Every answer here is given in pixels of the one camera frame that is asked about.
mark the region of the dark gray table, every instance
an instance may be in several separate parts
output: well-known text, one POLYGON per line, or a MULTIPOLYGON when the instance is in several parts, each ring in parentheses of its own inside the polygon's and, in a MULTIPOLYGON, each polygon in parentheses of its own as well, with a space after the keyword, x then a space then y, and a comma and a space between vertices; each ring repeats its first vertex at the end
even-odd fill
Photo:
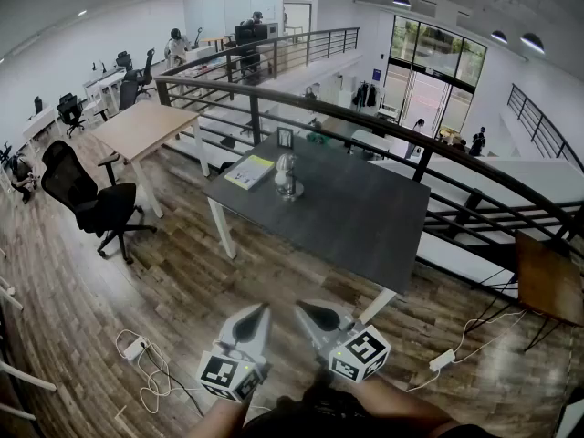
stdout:
MULTIPOLYGON (((273 134, 250 153, 275 162, 288 151, 277 147, 273 134)), ((236 255, 222 206, 332 265, 389 289, 374 310, 379 311, 395 292, 408 286, 430 189, 299 137, 294 138, 294 153, 295 174, 305 191, 293 203, 277 193, 275 169, 248 191, 223 175, 204 188, 225 251, 232 258, 236 255)))

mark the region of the ceiling light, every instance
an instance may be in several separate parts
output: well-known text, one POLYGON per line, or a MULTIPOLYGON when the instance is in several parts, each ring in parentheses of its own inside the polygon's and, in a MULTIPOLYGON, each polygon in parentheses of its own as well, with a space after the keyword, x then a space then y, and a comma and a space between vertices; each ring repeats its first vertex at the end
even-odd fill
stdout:
POLYGON ((502 31, 493 31, 491 37, 498 40, 499 42, 503 42, 503 44, 507 43, 507 36, 503 34, 502 31))
POLYGON ((410 0, 393 0, 393 3, 400 6, 407 6, 408 8, 412 6, 410 0))
POLYGON ((527 46, 530 46, 540 54, 546 53, 544 52, 544 45, 541 42, 541 39, 533 33, 525 33, 523 36, 521 36, 521 42, 527 46))

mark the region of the white cube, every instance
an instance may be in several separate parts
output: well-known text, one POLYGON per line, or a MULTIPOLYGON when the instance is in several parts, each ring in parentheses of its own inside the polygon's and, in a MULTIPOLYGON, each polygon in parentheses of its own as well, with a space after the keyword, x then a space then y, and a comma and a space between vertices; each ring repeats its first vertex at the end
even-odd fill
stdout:
POLYGON ((373 326, 367 326, 328 355, 328 369, 351 381, 361 382, 380 369, 391 346, 373 326))
POLYGON ((197 370, 197 380, 214 396, 243 402, 262 381, 262 376, 252 362, 205 351, 197 370))

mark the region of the white cable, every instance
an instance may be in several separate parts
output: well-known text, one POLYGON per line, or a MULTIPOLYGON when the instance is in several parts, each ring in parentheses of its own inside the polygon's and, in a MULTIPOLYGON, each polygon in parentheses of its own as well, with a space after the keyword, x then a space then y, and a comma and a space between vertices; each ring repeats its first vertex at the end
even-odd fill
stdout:
MULTIPOLYGON (((118 337, 116 337, 116 350, 118 351, 120 356, 124 359, 126 359, 126 357, 124 357, 124 355, 120 351, 120 347, 118 345, 118 340, 120 339, 120 336, 125 332, 129 332, 130 334, 136 336, 136 338, 139 338, 141 336, 140 334, 137 334, 134 331, 131 331, 129 329, 124 329, 123 331, 120 332, 120 334, 118 334, 118 337)), ((169 370, 168 370, 168 363, 166 362, 166 360, 164 359, 164 357, 162 355, 161 348, 158 347, 153 342, 151 342, 148 338, 146 338, 144 336, 142 336, 142 337, 146 340, 146 345, 145 345, 144 349, 142 350, 142 352, 140 353, 140 356, 138 357, 138 368, 146 377, 147 386, 140 389, 140 399, 142 401, 142 405, 149 413, 157 413, 158 409, 159 409, 159 405, 160 405, 160 398, 170 396, 173 391, 200 391, 202 389, 202 388, 184 388, 184 389, 183 388, 172 388, 171 387, 171 377, 169 376, 169 370), (142 355, 144 355, 144 352, 146 352, 146 349, 151 349, 151 351, 158 356, 158 358, 160 359, 160 362, 161 362, 160 367, 158 366, 158 364, 156 362, 153 362, 154 365, 156 365, 156 370, 150 374, 147 373, 140 365, 140 360, 142 358, 142 355), (154 379, 154 377, 158 373, 163 373, 166 376, 166 380, 167 380, 166 392, 160 392, 160 387, 159 387, 158 383, 156 382, 156 380, 154 379), (144 398, 143 398, 144 391, 149 391, 156 398, 156 407, 154 409, 150 409, 146 405, 146 402, 144 401, 144 398)), ((195 411, 194 409, 192 409, 192 411, 195 412, 199 417, 201 417, 199 412, 195 411)))
POLYGON ((518 311, 517 313, 505 313, 504 315, 501 315, 500 317, 498 317, 498 318, 495 318, 495 319, 493 319, 492 321, 484 321, 483 319, 478 319, 478 318, 475 318, 475 319, 469 319, 468 321, 466 321, 466 324, 464 325, 464 329, 463 329, 463 338, 461 339, 461 341, 460 341, 460 344, 458 344, 458 347, 457 347, 456 349, 454 349, 454 353, 458 352, 458 350, 459 350, 459 349, 460 349, 460 348, 463 346, 463 342, 464 342, 464 335, 465 335, 465 333, 466 333, 466 327, 468 326, 468 324, 469 324, 469 323, 472 323, 472 322, 474 322, 474 321, 482 321, 482 322, 485 322, 486 324, 490 325, 490 324, 493 324, 493 323, 495 323, 496 321, 498 321, 499 319, 501 319, 501 318, 503 318, 503 317, 514 317, 515 315, 523 315, 525 312, 526 312, 526 311, 525 311, 525 310, 523 310, 523 311, 518 311))
POLYGON ((431 380, 428 380, 427 382, 421 384, 420 386, 416 386, 415 388, 410 388, 406 392, 412 392, 412 391, 419 390, 420 388, 424 388, 424 387, 428 386, 432 381, 438 380, 439 376, 440 376, 440 370, 438 370, 438 373, 436 374, 436 376, 433 377, 431 380))
MULTIPOLYGON (((463 361, 465 361, 466 359, 468 359, 469 357, 472 357, 473 355, 475 355, 476 352, 478 352, 479 350, 484 349, 486 346, 488 346, 491 342, 495 342, 497 339, 501 338, 502 336, 504 336, 507 332, 509 332, 511 330, 511 328, 516 325, 519 321, 521 321, 521 319, 523 319, 523 317, 527 314, 527 311, 524 310, 523 314, 519 317, 519 319, 513 323, 509 328, 507 328, 505 331, 503 331, 501 334, 499 334, 496 338, 489 340, 485 345, 479 347, 477 350, 475 350, 473 353, 468 354, 466 357, 464 357, 463 359, 460 360, 453 360, 453 363, 461 363, 463 361)), ((509 315, 518 315, 518 313, 510 313, 509 315)))

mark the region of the notebook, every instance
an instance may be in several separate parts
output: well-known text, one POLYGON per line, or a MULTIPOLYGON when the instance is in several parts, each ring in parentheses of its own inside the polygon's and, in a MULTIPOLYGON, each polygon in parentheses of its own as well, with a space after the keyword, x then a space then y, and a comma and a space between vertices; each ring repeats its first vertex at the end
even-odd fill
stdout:
POLYGON ((242 187, 244 190, 249 190, 273 167, 274 162, 252 154, 226 174, 225 179, 242 187))

